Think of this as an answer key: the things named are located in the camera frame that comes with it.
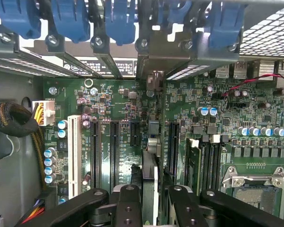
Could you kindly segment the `white PCI slot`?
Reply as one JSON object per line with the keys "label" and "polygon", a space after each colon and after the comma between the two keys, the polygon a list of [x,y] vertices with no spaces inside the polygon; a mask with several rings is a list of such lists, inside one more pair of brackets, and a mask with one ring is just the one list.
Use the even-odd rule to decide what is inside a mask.
{"label": "white PCI slot", "polygon": [[68,190],[69,199],[81,194],[82,134],[81,116],[68,116]]}

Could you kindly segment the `long black expansion slot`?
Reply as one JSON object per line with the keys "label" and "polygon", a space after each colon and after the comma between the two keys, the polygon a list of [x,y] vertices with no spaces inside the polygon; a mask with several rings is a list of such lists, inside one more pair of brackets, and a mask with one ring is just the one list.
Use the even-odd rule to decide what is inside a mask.
{"label": "long black expansion slot", "polygon": [[170,122],[168,138],[168,168],[174,178],[177,176],[179,134],[179,123]]}
{"label": "long black expansion slot", "polygon": [[99,121],[90,125],[91,174],[93,188],[99,188],[101,183],[101,127]]}
{"label": "long black expansion slot", "polygon": [[120,152],[119,121],[110,122],[110,188],[119,184],[119,152]]}

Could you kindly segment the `short black expansion slot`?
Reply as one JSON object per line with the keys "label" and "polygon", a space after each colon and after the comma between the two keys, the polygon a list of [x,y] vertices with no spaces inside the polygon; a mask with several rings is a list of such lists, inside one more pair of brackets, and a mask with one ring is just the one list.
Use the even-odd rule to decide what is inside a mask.
{"label": "short black expansion slot", "polygon": [[140,123],[137,121],[130,122],[130,146],[140,145]]}

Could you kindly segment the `blue slot retention clip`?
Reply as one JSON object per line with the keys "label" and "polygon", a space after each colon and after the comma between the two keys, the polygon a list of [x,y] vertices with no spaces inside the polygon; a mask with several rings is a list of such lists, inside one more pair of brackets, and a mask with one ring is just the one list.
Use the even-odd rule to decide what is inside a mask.
{"label": "blue slot retention clip", "polygon": [[41,36],[41,21],[35,0],[0,0],[1,24],[24,39]]}
{"label": "blue slot retention clip", "polygon": [[220,49],[235,44],[243,26],[245,6],[234,2],[213,2],[208,15],[209,47]]}
{"label": "blue slot retention clip", "polygon": [[73,43],[90,39],[89,16],[84,0],[51,0],[51,9],[58,34]]}
{"label": "blue slot retention clip", "polygon": [[192,6],[191,0],[158,0],[157,25],[183,24]]}
{"label": "blue slot retention clip", "polygon": [[135,0],[105,0],[106,35],[122,46],[135,40]]}

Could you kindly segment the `green RAM stick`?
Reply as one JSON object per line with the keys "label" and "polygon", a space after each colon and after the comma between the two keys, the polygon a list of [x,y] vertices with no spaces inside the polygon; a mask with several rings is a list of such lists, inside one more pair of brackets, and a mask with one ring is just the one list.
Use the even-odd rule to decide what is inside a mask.
{"label": "green RAM stick", "polygon": [[196,195],[200,193],[201,156],[199,140],[188,138],[186,140],[185,183]]}

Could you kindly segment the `black white label sticker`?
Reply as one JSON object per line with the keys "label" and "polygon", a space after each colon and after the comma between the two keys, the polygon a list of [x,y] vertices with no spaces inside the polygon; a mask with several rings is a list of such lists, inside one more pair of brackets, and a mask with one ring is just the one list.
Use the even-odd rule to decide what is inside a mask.
{"label": "black white label sticker", "polygon": [[[106,78],[113,78],[113,74],[108,67],[96,57],[78,57],[78,59]],[[114,58],[114,61],[124,78],[135,78],[137,69],[137,59],[134,58]],[[63,67],[67,70],[73,71],[79,75],[92,76],[92,74],[79,69],[77,66],[66,61],[63,62]]]}

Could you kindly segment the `metal slot cover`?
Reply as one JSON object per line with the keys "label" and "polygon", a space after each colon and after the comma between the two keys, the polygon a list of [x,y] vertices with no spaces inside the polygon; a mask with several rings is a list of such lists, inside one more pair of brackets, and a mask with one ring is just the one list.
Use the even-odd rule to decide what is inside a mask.
{"label": "metal slot cover", "polygon": [[179,81],[192,76],[210,72],[216,68],[229,65],[239,59],[241,35],[236,42],[237,49],[228,51],[228,47],[213,49],[209,47],[210,33],[198,32],[197,45],[193,48],[191,59],[166,74],[167,81]]}
{"label": "metal slot cover", "polygon": [[63,61],[66,61],[66,62],[76,66],[80,70],[88,72],[89,74],[91,74],[92,76],[94,76],[96,78],[103,78],[101,74],[94,71],[91,67],[82,63],[77,58],[75,58],[74,56],[72,56],[71,54],[66,52],[66,50],[65,50],[65,39],[62,35],[59,35],[59,34],[52,34],[52,35],[56,36],[59,39],[59,45],[58,46],[51,46],[47,41],[47,37],[48,37],[48,35],[47,35],[46,38],[45,38],[45,44],[47,45],[47,50],[48,50],[49,53],[52,53],[54,56],[62,59]]}
{"label": "metal slot cover", "polygon": [[74,73],[67,71],[65,68],[20,47],[18,35],[8,35],[12,39],[11,43],[4,43],[0,39],[0,70],[29,76],[75,77]]}
{"label": "metal slot cover", "polygon": [[103,46],[98,47],[94,44],[95,37],[97,36],[99,35],[92,37],[90,41],[94,56],[106,65],[107,69],[116,79],[123,79],[120,70],[110,54],[110,38],[107,35],[99,36],[103,40]]}

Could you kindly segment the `green motherboard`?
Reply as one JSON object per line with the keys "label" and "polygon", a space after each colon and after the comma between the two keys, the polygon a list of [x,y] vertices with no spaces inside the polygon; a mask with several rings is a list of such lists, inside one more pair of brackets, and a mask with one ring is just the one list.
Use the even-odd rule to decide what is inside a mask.
{"label": "green motherboard", "polygon": [[[69,200],[68,116],[81,116],[81,193],[93,189],[92,121],[99,121],[101,127],[100,188],[113,191],[110,188],[111,121],[119,121],[120,126],[118,185],[131,183],[133,164],[142,171],[142,149],[146,137],[142,134],[141,112],[147,107],[145,88],[145,82],[133,80],[48,79],[45,82],[44,97],[55,102],[56,112],[55,122],[45,128],[46,182],[56,190],[58,203]],[[164,123],[157,225],[170,223],[168,187],[175,184],[187,186],[188,138],[199,140],[202,151],[200,193],[203,191],[204,143],[208,143],[210,152],[211,144],[218,144],[219,151],[220,144],[225,143],[221,180],[230,166],[235,166],[242,174],[270,174],[278,166],[284,168],[284,76],[272,74],[266,78],[244,80],[195,77],[167,81],[163,85],[162,107]],[[140,123],[139,146],[130,146],[131,121]],[[178,122],[180,132],[176,178],[168,168],[170,122]],[[207,189],[211,189],[211,156]],[[217,188],[219,154],[217,161],[214,190],[221,191]],[[135,184],[140,188],[142,200],[142,173]]]}

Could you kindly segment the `CPU socket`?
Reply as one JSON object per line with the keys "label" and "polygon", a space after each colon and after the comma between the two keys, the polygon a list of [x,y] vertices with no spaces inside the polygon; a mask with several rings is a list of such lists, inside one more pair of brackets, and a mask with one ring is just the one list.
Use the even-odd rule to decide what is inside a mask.
{"label": "CPU socket", "polygon": [[221,191],[284,220],[284,168],[281,166],[270,174],[242,174],[230,166],[222,178]]}

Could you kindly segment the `black open PC case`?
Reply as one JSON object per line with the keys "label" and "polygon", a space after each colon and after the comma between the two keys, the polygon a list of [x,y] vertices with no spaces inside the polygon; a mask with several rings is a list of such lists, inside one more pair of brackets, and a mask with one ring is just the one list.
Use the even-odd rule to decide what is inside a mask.
{"label": "black open PC case", "polygon": [[[65,50],[72,56],[95,57],[91,38],[106,35],[105,0],[84,0],[86,3],[90,39],[73,43],[65,39]],[[197,45],[197,33],[210,33],[208,15],[213,2],[234,2],[245,6],[239,59],[198,76],[218,79],[261,79],[268,75],[284,76],[284,0],[191,0],[192,6],[183,24],[157,25],[158,0],[135,0],[135,40],[122,46],[110,38],[110,54],[114,58],[138,60],[135,43],[139,38],[150,41],[149,59],[160,62],[166,74],[189,61]],[[63,67],[63,60],[49,53],[45,38],[58,34],[51,9],[51,0],[35,0],[41,21],[41,36],[24,39],[1,24],[0,33],[18,35],[20,47]],[[192,40],[190,50],[182,42]],[[45,128],[33,119],[32,102],[46,100],[44,84],[48,79],[91,79],[142,81],[137,78],[96,78],[79,75],[73,78],[29,76],[0,70],[0,227],[18,227],[42,211],[59,205],[56,190],[46,182],[44,156]]]}

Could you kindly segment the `black RAM slot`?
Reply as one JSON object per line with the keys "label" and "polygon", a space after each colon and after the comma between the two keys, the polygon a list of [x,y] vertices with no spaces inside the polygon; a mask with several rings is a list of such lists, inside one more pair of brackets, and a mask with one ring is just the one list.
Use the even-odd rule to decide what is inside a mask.
{"label": "black RAM slot", "polygon": [[222,176],[222,164],[223,164],[223,153],[225,150],[225,143],[220,144],[220,149],[219,149],[219,174],[218,174],[218,186],[217,188],[221,188],[221,176]]}
{"label": "black RAM slot", "polygon": [[215,189],[215,185],[216,185],[216,166],[217,166],[217,160],[218,160],[218,144],[213,143],[211,144],[211,188]]}
{"label": "black RAM slot", "polygon": [[210,167],[210,150],[208,143],[204,143],[204,166],[203,166],[203,186],[202,189],[207,189],[208,183],[208,168]]}

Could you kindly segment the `white power connector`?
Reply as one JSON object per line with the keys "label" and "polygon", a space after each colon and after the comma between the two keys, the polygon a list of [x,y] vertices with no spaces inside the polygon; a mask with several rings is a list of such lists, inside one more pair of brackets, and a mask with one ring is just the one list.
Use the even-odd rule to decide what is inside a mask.
{"label": "white power connector", "polygon": [[33,101],[32,108],[32,117],[39,126],[47,126],[55,122],[55,102],[53,100]]}

